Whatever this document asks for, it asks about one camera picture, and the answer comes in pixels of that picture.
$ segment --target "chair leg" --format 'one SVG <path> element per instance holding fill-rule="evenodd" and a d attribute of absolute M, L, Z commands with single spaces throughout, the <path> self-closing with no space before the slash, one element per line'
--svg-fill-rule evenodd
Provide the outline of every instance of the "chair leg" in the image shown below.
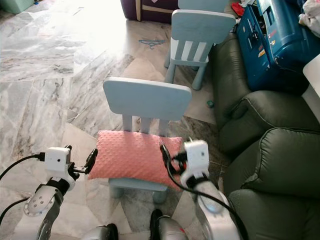
<path fill-rule="evenodd" d="M 193 83 L 192 83 L 192 88 L 194 90 L 200 90 L 201 89 L 202 79 L 204 78 L 205 70 L 206 70 L 205 66 L 199 67 L 199 70 L 196 73 L 195 78 L 194 78 Z"/>
<path fill-rule="evenodd" d="M 198 67 L 198 66 L 191 66 L 191 69 L 192 69 L 193 71 L 198 71 L 199 67 Z"/>
<path fill-rule="evenodd" d="M 175 78 L 175 71 L 176 71 L 176 65 L 173 63 L 170 63 L 168 71 L 166 72 L 164 82 L 173 84 L 174 78 Z"/>
<path fill-rule="evenodd" d="M 163 204 L 167 199 L 167 191 L 154 191 L 152 199 L 155 204 Z"/>
<path fill-rule="evenodd" d="M 170 65 L 170 47 L 168 50 L 168 53 L 166 54 L 165 60 L 164 60 L 164 67 L 168 68 Z"/>
<path fill-rule="evenodd" d="M 109 187 L 110 187 L 110 195 L 115 199 L 120 198 L 125 193 L 124 188 L 115 187 L 115 186 L 109 186 Z"/>

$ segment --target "red object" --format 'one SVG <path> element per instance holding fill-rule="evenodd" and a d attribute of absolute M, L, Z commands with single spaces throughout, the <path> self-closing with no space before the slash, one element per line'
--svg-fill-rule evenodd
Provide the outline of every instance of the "red object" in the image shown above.
<path fill-rule="evenodd" d="M 239 5 L 239 3 L 231 3 L 231 8 L 238 16 L 242 16 L 245 13 L 245 9 Z"/>

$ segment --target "pink cushion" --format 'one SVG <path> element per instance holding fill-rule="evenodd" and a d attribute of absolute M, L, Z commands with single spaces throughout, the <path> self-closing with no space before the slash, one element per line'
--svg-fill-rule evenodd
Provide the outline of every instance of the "pink cushion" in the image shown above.
<path fill-rule="evenodd" d="M 170 155 L 178 153 L 181 137 L 160 137 L 129 131 L 99 131 L 98 155 L 88 179 L 135 178 L 177 188 L 165 168 L 160 140 Z"/>

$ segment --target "green sofa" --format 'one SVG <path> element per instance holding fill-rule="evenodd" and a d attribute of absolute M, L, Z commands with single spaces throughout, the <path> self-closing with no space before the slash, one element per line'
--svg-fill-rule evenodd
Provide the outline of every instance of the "green sofa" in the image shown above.
<path fill-rule="evenodd" d="M 271 128 L 320 131 L 320 124 L 301 96 L 274 91 L 252 92 L 247 85 L 239 41 L 235 33 L 213 48 L 214 115 L 220 149 L 232 158 Z"/>
<path fill-rule="evenodd" d="M 320 133 L 268 130 L 224 174 L 250 240 L 320 239 Z"/>

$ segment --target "blue case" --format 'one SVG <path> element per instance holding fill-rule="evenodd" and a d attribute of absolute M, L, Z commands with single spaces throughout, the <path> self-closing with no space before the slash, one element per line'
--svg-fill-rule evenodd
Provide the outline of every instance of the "blue case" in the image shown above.
<path fill-rule="evenodd" d="M 320 54 L 320 39 L 299 24 L 299 9 L 284 0 L 248 5 L 237 28 L 252 91 L 302 94 L 303 67 Z"/>

